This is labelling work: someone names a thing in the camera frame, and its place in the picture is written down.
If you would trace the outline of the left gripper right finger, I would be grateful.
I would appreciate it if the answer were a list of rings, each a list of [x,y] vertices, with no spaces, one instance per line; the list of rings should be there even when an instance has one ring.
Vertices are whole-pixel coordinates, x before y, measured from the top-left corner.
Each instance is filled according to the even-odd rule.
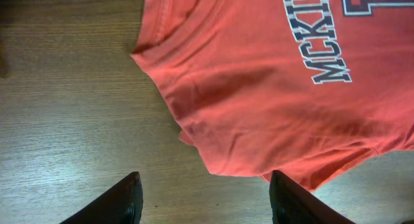
[[[273,224],[354,224],[279,170],[269,187]]]

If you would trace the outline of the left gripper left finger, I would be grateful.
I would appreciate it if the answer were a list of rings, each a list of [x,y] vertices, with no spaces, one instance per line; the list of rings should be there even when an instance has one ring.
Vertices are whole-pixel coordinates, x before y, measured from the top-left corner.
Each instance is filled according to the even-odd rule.
[[[131,172],[61,224],[139,224],[144,206],[138,172]]]

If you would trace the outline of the orange soccer t-shirt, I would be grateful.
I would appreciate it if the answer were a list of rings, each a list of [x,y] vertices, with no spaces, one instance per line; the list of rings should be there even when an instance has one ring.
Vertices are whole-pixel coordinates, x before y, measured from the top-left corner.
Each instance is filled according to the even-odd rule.
[[[313,191],[413,149],[413,0],[144,0],[132,58],[211,174]]]

